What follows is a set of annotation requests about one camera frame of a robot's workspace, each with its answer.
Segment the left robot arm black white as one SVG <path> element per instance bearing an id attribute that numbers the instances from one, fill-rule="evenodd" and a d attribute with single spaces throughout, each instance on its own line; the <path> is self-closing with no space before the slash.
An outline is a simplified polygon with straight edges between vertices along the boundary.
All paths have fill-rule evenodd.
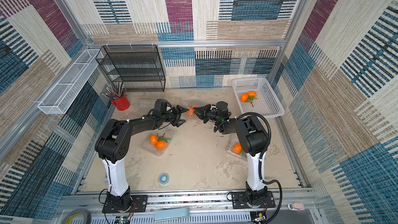
<path id="1" fill-rule="evenodd" d="M 129 151 L 131 136 L 145 131 L 160 129 L 166 122 L 179 127 L 185 120 L 181 114 L 187 110 L 180 105 L 172 106 L 167 100 L 158 99 L 147 115 L 132 120 L 109 120 L 95 143 L 95 151 L 102 160 L 108 189 L 104 213 L 127 212 L 133 207 L 130 187 L 126 180 L 124 159 Z"/>

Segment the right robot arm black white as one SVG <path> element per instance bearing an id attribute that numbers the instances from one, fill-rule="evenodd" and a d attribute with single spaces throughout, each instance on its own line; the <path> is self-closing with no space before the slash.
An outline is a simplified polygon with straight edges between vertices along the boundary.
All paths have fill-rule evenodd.
<path id="1" fill-rule="evenodd" d="M 214 132 L 236 134 L 242 151 L 247 156 L 248 178 L 245 195 L 250 207 L 260 206 L 268 196 L 267 186 L 275 180 L 266 181 L 265 157 L 271 143 L 271 127 L 266 118 L 258 113 L 247 112 L 232 118 L 228 104 L 220 101 L 215 105 L 195 107 L 194 114 L 204 123 L 214 123 Z"/>

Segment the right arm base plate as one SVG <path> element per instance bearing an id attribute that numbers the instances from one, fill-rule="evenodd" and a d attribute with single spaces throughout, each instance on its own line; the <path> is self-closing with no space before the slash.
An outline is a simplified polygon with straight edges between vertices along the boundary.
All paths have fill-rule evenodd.
<path id="1" fill-rule="evenodd" d="M 227 199 L 232 202 L 234 209 L 276 207 L 271 191 L 267 191 L 267 193 L 264 190 L 256 192 L 251 192 L 250 190 L 231 191 L 227 193 Z"/>

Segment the orange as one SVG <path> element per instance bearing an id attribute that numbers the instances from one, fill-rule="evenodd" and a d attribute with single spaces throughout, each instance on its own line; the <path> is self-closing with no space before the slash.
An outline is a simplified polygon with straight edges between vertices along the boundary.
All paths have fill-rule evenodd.
<path id="1" fill-rule="evenodd" d="M 252 99 L 256 99 L 257 98 L 257 93 L 254 91 L 250 91 L 247 93 L 249 97 L 251 97 Z"/>
<path id="2" fill-rule="evenodd" d="M 249 98 L 249 95 L 248 95 L 247 93 L 243 93 L 243 94 L 241 95 L 241 97 L 240 97 L 240 100 L 241 100 L 242 102 L 246 102 L 246 101 L 248 100 L 248 98 Z"/>

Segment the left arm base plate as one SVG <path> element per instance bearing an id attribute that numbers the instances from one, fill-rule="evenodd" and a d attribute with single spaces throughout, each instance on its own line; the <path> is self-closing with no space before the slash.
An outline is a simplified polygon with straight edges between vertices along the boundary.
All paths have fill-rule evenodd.
<path id="1" fill-rule="evenodd" d="M 132 195 L 132 196 L 107 196 L 102 213 L 143 213 L 146 211 L 148 195 Z"/>

